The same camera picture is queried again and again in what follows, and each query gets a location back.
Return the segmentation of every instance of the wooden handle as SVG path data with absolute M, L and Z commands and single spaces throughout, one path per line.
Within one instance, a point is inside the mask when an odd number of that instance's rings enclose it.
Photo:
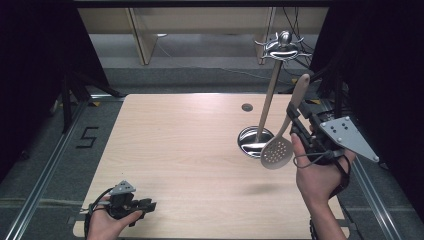
M 311 77 L 309 76 L 309 74 L 303 74 L 299 78 L 299 80 L 297 80 L 296 86 L 294 87 L 294 90 L 293 90 L 292 98 L 290 99 L 290 102 L 293 103 L 293 105 L 296 108 L 299 107 L 300 103 L 303 100 L 303 97 L 305 97 L 305 93 L 309 87 L 309 80 L 311 80 Z M 282 136 L 284 134 L 290 122 L 291 122 L 290 118 L 286 116 L 283 122 L 283 126 L 281 126 L 281 129 L 278 132 L 277 136 Z

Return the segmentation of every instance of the wooden tabletop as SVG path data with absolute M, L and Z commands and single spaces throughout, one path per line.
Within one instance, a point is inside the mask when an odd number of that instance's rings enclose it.
M 128 95 L 83 207 L 127 180 L 137 188 L 134 199 L 152 198 L 157 206 L 121 237 L 310 239 L 293 163 L 266 169 L 237 144 L 244 128 L 258 125 L 264 100 L 264 94 Z M 289 101 L 290 95 L 274 96 L 265 126 L 274 134 Z M 244 111 L 245 103 L 253 110 Z M 336 198 L 330 206 L 344 219 Z M 82 221 L 74 234 L 84 235 Z

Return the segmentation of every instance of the black curtain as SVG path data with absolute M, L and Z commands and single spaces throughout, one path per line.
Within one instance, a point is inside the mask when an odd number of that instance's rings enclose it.
M 343 62 L 349 64 L 336 70 L 348 84 L 354 113 L 367 140 L 424 221 L 424 6 L 418 1 L 368 3 L 370 15 L 363 15 L 366 21 L 356 29 L 356 39 L 348 46 L 355 51 L 343 55 Z M 346 20 L 344 14 L 351 13 L 332 14 L 333 22 L 324 26 L 325 34 L 317 43 L 321 53 L 316 59 L 314 56 L 314 71 L 334 57 L 332 49 L 338 44 L 329 48 L 329 42 L 346 26 L 334 22 L 337 15 Z M 323 91 L 333 91 L 334 81 L 324 78 Z

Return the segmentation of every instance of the finger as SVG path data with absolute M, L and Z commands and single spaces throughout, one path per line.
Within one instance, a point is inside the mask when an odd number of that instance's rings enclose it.
M 292 133 L 290 136 L 291 136 L 291 140 L 292 140 L 292 144 L 293 144 L 293 152 L 294 152 L 294 155 L 296 156 L 297 163 L 299 165 L 308 164 L 309 163 L 308 158 L 306 156 L 303 156 L 303 155 L 306 154 L 306 152 L 305 152 L 305 148 L 303 147 L 302 142 L 300 141 L 299 136 L 297 136 L 296 133 Z
M 141 217 L 142 214 L 143 214 L 143 211 L 132 212 L 128 216 L 119 219 L 119 222 L 121 222 L 123 226 L 130 225 L 131 223 L 137 221 Z

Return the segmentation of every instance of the floor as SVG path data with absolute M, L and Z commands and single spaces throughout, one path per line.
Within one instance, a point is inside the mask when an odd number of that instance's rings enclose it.
M 313 48 L 317 36 L 304 37 Z M 165 35 L 158 39 L 146 66 L 140 65 L 131 35 L 91 38 L 111 87 L 125 93 L 265 93 L 274 63 L 267 59 L 264 65 L 258 64 L 249 35 Z M 305 71 L 308 70 L 294 61 L 285 64 L 278 91 L 286 91 L 291 80 Z M 245 82 L 231 85 L 229 81 Z M 90 91 L 96 97 L 94 103 L 73 106 L 78 115 L 69 135 L 61 133 L 63 115 L 59 105 L 33 140 L 28 149 L 30 157 L 17 162 L 1 183 L 0 238 L 7 236 L 14 220 L 23 214 L 21 209 L 34 198 L 36 208 L 22 226 L 22 239 L 75 239 L 73 222 L 122 105 L 122 99 L 102 97 L 105 94 L 98 89 Z M 83 136 L 95 139 L 93 146 L 88 147 Z M 362 185 L 359 169 L 349 188 L 339 195 L 346 217 L 352 222 L 349 239 L 422 239 L 424 224 L 390 171 L 362 159 L 357 165 L 364 169 L 371 185 Z M 44 175 L 48 177 L 43 182 L 40 176 Z M 394 222 L 392 231 L 382 227 L 372 200 L 381 202 L 388 212 Z

